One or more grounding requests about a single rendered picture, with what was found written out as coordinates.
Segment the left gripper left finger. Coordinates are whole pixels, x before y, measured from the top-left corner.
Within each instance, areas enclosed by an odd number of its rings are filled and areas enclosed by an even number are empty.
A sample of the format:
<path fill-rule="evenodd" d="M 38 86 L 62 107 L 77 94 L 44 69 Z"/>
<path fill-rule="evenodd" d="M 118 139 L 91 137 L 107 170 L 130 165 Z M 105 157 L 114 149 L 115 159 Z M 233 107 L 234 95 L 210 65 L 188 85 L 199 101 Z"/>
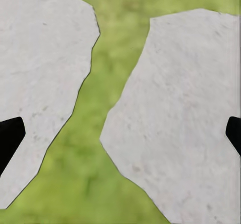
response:
<path fill-rule="evenodd" d="M 0 122 L 0 176 L 26 135 L 21 117 Z"/>

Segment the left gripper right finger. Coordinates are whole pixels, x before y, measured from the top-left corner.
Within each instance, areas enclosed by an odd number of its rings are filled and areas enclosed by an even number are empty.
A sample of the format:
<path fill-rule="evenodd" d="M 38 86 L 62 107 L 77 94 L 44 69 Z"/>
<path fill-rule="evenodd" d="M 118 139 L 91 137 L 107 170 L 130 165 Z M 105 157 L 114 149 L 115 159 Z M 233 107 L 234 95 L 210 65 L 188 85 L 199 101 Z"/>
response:
<path fill-rule="evenodd" d="M 241 118 L 230 116 L 225 134 L 239 155 L 241 155 Z"/>

